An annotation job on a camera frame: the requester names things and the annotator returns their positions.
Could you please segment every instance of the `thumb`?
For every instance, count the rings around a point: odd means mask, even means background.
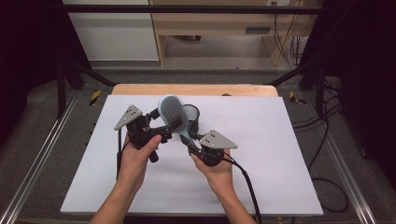
[[[161,143],[162,139],[163,137],[157,134],[154,137],[152,137],[148,141],[148,143],[145,146],[143,146],[140,150],[144,152],[145,155],[149,156],[149,154],[151,154],[152,151],[158,148],[158,145]]]

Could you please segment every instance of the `triangular gripper plate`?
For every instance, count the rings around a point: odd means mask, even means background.
[[[114,130],[117,131],[122,128],[124,125],[128,124],[129,122],[137,119],[143,112],[139,110],[136,106],[130,105],[128,109],[126,109],[125,113],[122,115],[120,121],[117,123]]]
[[[222,148],[237,148],[238,145],[232,142],[230,139],[224,137],[221,133],[215,130],[211,130],[199,141],[201,145],[210,147],[213,149]]]

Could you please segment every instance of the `wooden table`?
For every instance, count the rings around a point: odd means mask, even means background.
[[[113,95],[222,95],[234,96],[274,96],[276,88],[263,85],[197,85],[197,84],[119,84],[114,87]]]

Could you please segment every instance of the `white board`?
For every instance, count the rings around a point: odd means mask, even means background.
[[[106,99],[90,143],[64,200],[61,212],[95,213],[116,181],[118,132],[114,126],[129,105],[149,113],[161,96],[115,96]],[[290,119],[280,97],[180,96],[199,108],[200,134],[211,129],[238,145],[231,155],[250,176],[263,215],[323,215]],[[151,127],[163,126],[161,118]],[[148,216],[219,216],[223,208],[195,168],[179,136],[160,144],[159,160],[148,162],[143,187],[129,213]],[[250,214],[254,206],[248,185],[233,168],[235,191]]]

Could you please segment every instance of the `gray floor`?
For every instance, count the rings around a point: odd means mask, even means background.
[[[262,84],[282,76],[289,65],[273,67],[268,55],[256,51],[252,46],[262,46],[260,39],[249,40],[236,37],[220,38],[205,37],[202,42],[196,42],[189,37],[176,36],[170,41],[167,51],[167,61],[164,67],[152,63],[131,63],[136,67],[120,67],[119,64],[97,64],[97,71],[104,77],[122,83],[248,83]],[[200,50],[216,50],[208,53]],[[89,217],[72,217],[61,214],[60,207],[64,200],[64,192],[73,180],[79,162],[83,156],[86,144],[90,141],[90,132],[94,129],[106,96],[111,88],[96,80],[83,76],[86,86],[78,91],[71,115],[49,154],[38,179],[21,208],[16,223],[23,222],[21,218],[41,218],[52,220],[87,221]],[[280,96],[284,98],[285,106],[290,115],[290,121],[310,119],[314,113],[307,104],[290,101],[290,91],[294,91],[297,99],[303,100],[305,94],[298,89],[299,78],[289,80],[278,86]],[[102,93],[95,105],[89,105],[92,94],[96,90]],[[0,211],[5,211],[19,185],[29,171],[39,149],[44,143],[50,128],[55,122],[57,113],[56,82],[51,81],[30,92],[28,106],[23,112],[13,134],[0,150]],[[366,160],[361,156],[360,144],[351,131],[345,116],[336,113],[330,118],[332,137],[340,148],[353,176],[369,204],[377,223],[396,223],[396,192],[384,177],[375,161]],[[296,133],[300,148],[306,163],[309,163],[319,145],[321,134],[318,128],[309,132]],[[325,177],[342,186],[328,148],[321,150],[310,172],[312,177]],[[332,185],[315,183],[318,196],[323,205],[331,208],[341,208],[345,204],[343,195]],[[284,223],[290,223],[290,217],[283,217]],[[353,204],[344,213],[333,213],[325,210],[323,217],[297,217],[296,223],[361,223]],[[265,217],[264,223],[277,223],[277,217]]]

